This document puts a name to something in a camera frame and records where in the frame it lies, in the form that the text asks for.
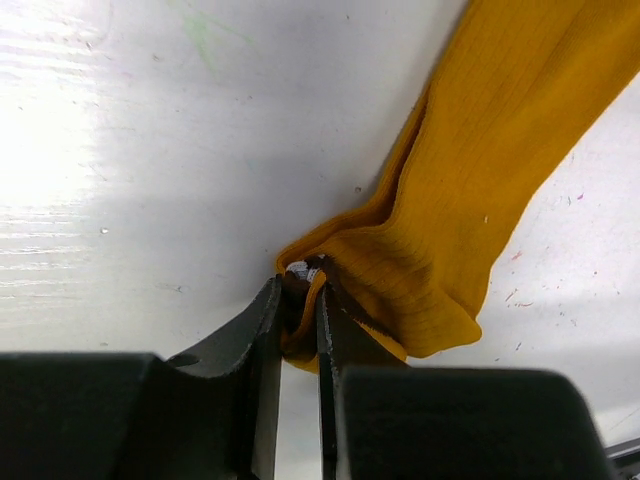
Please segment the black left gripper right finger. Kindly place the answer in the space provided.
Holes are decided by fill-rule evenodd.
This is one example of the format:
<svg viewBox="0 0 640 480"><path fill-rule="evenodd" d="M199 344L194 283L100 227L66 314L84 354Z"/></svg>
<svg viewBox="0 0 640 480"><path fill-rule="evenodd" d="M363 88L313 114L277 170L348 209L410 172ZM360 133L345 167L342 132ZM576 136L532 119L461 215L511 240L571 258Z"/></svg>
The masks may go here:
<svg viewBox="0 0 640 480"><path fill-rule="evenodd" d="M316 302L327 479L612 479L588 407L545 370L418 368Z"/></svg>

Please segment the mustard yellow striped-cuff sock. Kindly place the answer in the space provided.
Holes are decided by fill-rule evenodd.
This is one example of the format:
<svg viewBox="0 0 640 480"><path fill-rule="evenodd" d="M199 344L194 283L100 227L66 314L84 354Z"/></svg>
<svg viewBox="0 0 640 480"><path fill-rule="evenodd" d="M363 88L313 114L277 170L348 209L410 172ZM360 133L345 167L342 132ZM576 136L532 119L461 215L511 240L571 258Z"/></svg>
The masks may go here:
<svg viewBox="0 0 640 480"><path fill-rule="evenodd" d="M491 268L531 197L638 71L635 1L469 2L375 194L279 254L284 358L317 371L327 285L399 360L478 341Z"/></svg>

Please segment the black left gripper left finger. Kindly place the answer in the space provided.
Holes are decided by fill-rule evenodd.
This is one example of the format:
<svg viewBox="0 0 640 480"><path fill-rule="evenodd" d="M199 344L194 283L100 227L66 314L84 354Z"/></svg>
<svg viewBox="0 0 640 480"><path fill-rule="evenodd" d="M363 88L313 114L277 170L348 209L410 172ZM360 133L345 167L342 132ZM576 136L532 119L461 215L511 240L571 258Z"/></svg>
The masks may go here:
<svg viewBox="0 0 640 480"><path fill-rule="evenodd" d="M5 479L270 479L279 278L200 342L151 353L5 353Z"/></svg>

